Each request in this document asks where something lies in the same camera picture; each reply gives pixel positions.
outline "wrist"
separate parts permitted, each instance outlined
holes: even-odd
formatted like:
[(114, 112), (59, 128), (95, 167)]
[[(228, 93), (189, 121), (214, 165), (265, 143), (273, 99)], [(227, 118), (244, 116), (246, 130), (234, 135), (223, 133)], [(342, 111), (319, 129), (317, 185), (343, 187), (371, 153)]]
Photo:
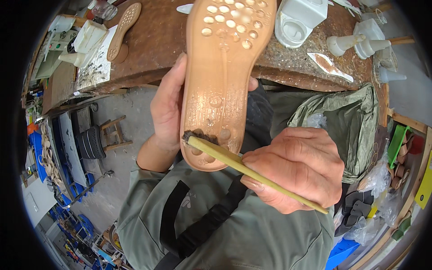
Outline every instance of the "wrist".
[(155, 146), (162, 151), (177, 153), (180, 150), (180, 142), (167, 142), (166, 140), (161, 139), (159, 136), (157, 136), (156, 133), (152, 135), (151, 139)]

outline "tan sole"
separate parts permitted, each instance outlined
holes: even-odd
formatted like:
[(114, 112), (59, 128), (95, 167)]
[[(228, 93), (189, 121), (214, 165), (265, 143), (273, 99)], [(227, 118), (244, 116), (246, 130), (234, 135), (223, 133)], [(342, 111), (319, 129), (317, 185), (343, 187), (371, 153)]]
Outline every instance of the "tan sole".
[(130, 5), (123, 13), (108, 47), (107, 61), (120, 64), (123, 62), (129, 53), (129, 47), (123, 44), (123, 38), (126, 32), (138, 20), (141, 13), (141, 3)]
[[(201, 130), (238, 154), (246, 122), (249, 76), (270, 40), (276, 0), (196, 0), (187, 19), (187, 73), (180, 137)], [(226, 167), (181, 144), (186, 162), (200, 171)]]

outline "white wall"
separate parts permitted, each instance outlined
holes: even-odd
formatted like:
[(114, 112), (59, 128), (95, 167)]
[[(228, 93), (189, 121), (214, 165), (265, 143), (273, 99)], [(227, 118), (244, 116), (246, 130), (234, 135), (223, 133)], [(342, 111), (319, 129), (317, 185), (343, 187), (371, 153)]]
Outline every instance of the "white wall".
[[(386, 38), (413, 34), (409, 23), (396, 9), (384, 12), (388, 23)], [(390, 108), (401, 115), (432, 126), (432, 80), (427, 76), (422, 49), (418, 44), (392, 46), (397, 57), (398, 72), (407, 76), (403, 81), (390, 81)]]
[[(41, 180), (37, 178), (27, 188), (24, 187), (24, 184), (22, 184), (21, 187), (27, 214), (29, 215), (33, 227), (36, 227), (42, 217), (57, 203), (57, 201), (54, 199), (54, 193), (49, 191), (47, 181), (42, 183)], [(30, 194), (31, 197), (33, 197), (33, 201), (36, 204), (38, 211), (35, 210), (34, 204), (29, 196)]]

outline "person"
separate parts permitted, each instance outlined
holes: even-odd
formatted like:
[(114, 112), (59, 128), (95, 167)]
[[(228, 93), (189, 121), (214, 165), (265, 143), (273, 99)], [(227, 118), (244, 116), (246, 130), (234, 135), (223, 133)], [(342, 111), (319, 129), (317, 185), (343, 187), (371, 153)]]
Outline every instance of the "person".
[[(168, 170), (182, 143), (181, 87), (186, 65), (187, 56), (182, 54), (163, 77), (151, 102), (155, 133), (143, 144), (130, 173), (129, 192), (117, 227), (129, 263), (136, 270), (324, 269), (333, 246), (333, 205), (342, 193), (344, 163), (327, 132), (312, 127), (286, 128), (269, 145), (245, 152), (242, 160), (287, 190), (327, 208), (327, 215), (243, 175), (241, 186), (248, 189), (226, 220), (204, 233), (205, 239), (187, 257), (172, 267), (161, 266), (168, 254), (188, 249), (187, 243), (175, 238), (205, 219), (203, 216), (231, 192), (230, 185), (237, 183), (240, 175), (230, 167), (217, 172), (197, 171), (184, 160)], [(258, 81), (251, 78), (249, 91), (257, 87)], [(168, 209), (180, 182), (186, 184), (187, 192), (174, 210)], [(197, 234), (198, 229), (192, 228), (189, 232)], [(165, 237), (166, 231), (174, 240)]]

